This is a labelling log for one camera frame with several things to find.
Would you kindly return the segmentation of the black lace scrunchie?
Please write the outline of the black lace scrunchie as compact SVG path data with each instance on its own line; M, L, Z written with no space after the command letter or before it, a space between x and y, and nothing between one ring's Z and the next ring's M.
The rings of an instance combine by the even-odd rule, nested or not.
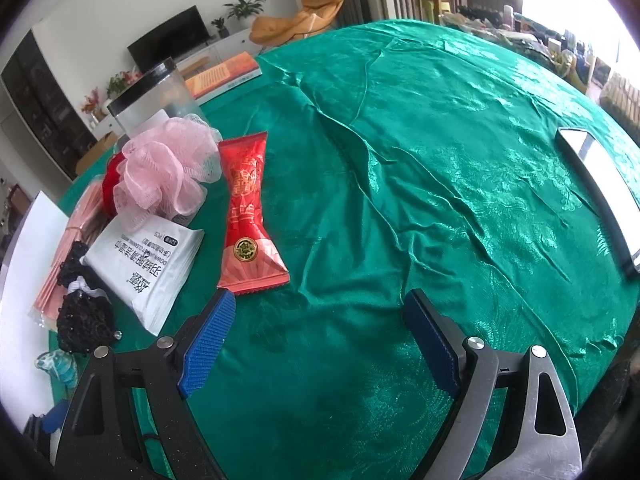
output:
M90 266L81 259L88 245L75 240L70 252L58 266L56 284L63 287L63 300L56 329L58 346L71 354L88 356L101 346L118 341L111 301Z

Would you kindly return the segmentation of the white wet wipes pack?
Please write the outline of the white wet wipes pack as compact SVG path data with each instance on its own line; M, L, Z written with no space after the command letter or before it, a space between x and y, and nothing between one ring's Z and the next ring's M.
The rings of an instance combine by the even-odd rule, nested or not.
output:
M115 217L81 262L157 336L186 284L204 232L151 216L129 231Z

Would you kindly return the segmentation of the pink striped packet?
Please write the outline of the pink striped packet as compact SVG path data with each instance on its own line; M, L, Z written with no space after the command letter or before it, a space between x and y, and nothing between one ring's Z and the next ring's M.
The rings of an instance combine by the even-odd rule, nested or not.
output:
M30 316L39 326L56 331L58 311L62 307L66 288L58 284L58 274L75 242L90 246L106 225L103 206L103 176L94 177L76 203L66 222L49 270L32 305Z

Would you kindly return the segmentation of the red snack packet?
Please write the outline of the red snack packet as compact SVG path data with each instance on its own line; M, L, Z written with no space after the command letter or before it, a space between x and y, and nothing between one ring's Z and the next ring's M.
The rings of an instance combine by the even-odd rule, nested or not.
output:
M218 145L230 195L218 286L235 295L252 294L290 282L288 268L264 227L262 178L265 132Z

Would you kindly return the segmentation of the red yarn ball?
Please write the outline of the red yarn ball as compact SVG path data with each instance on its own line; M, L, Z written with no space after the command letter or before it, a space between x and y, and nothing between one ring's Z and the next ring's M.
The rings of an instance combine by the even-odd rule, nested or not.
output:
M114 203L114 187L120 181L120 174L117 168L124 160L125 156L122 153L113 155L107 163L106 173L102 180L103 209L110 219L113 219L117 214Z

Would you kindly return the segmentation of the pink mesh bath pouf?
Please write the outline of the pink mesh bath pouf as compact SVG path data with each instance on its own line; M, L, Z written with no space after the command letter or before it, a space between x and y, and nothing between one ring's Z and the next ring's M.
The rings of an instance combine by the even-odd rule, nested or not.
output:
M221 178L220 132L200 116L173 117L122 148L113 188L117 217L129 232L153 216L188 223L206 199L205 185Z

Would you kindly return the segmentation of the teal wrapped packet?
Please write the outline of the teal wrapped packet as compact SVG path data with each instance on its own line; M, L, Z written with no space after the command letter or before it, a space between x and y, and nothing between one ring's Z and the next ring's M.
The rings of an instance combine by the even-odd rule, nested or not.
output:
M74 357L61 349L44 352L35 359L35 367L46 372L66 388L76 388L78 368Z

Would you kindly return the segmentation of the white cardboard box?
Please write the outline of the white cardboard box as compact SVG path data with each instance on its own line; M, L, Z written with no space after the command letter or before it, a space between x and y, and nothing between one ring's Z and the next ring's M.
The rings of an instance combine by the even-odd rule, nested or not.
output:
M49 332L40 325L34 303L66 223L66 214L39 193L1 267L1 404L20 429L30 415L53 406L49 375L35 367L49 350Z

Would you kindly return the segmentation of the green satin tablecloth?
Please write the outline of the green satin tablecloth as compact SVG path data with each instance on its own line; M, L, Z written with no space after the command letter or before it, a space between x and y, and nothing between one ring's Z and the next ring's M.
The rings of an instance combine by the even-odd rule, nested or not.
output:
M264 54L205 104L267 133L262 211L290 271L245 295L191 411L231 479L405 479L450 408L401 316L420 288L500 350L546 347L586 403L634 317L596 203L559 149L588 130L631 188L638 146L602 108L496 44L416 21Z

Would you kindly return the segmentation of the clear jar black lid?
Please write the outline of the clear jar black lid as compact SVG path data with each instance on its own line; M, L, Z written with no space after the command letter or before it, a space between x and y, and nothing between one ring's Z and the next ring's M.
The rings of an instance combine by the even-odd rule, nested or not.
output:
M172 58L144 73L107 109L130 138L169 118L194 115L205 119Z

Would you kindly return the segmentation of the black display cabinet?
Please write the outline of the black display cabinet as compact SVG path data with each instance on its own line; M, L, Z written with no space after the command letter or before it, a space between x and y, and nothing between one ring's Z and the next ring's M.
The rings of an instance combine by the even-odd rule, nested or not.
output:
M96 138L58 85L30 30L1 72L18 112L39 144L66 177L77 177L77 163Z

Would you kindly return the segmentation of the orange book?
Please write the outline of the orange book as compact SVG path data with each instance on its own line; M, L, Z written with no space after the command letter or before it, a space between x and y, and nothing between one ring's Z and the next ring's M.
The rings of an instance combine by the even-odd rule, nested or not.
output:
M257 61L248 52L242 52L187 79L186 88L195 102L202 105L259 76L262 69Z

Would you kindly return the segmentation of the black television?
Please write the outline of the black television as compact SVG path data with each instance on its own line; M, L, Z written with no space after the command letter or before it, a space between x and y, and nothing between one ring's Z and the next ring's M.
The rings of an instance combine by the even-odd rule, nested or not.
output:
M174 61L204 46L209 33L196 6L190 6L128 46L134 64L145 73L166 58Z

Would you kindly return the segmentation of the white tv cabinet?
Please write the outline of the white tv cabinet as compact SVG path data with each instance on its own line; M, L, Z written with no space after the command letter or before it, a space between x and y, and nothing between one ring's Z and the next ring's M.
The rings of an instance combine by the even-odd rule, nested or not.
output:
M199 48L186 58L177 62L176 65L180 75L183 76L184 79L188 79L242 52L256 56L261 50L261 46L250 41L250 31L243 29L224 39L218 39L206 44L205 47Z

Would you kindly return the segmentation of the green potted plant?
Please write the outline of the green potted plant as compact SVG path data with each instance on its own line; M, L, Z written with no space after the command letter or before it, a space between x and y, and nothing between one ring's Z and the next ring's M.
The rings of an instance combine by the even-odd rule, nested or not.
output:
M228 2L224 7L228 9L228 17L235 18L237 21L254 18L264 12L264 4L266 0L236 0Z

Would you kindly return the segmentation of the orange lounge chair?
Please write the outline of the orange lounge chair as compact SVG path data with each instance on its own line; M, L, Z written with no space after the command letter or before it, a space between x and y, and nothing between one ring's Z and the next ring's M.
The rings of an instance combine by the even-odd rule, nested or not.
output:
M281 47L322 34L337 17L345 0L300 0L303 7L292 18L258 16L250 28L250 41L261 47Z

